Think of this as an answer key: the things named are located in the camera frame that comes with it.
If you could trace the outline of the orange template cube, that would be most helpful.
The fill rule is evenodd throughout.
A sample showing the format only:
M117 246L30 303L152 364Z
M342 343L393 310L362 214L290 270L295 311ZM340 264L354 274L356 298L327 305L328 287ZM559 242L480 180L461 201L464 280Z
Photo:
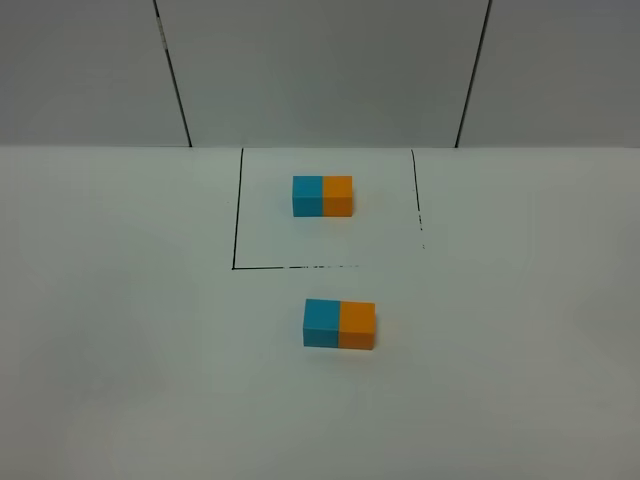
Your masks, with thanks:
M351 217L354 211L353 177L323 177L323 215Z

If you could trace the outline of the blue template cube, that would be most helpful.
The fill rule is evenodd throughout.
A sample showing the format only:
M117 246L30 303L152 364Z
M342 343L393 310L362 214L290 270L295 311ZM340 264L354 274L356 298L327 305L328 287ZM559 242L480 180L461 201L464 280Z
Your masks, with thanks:
M323 216L323 177L294 176L292 211L294 217Z

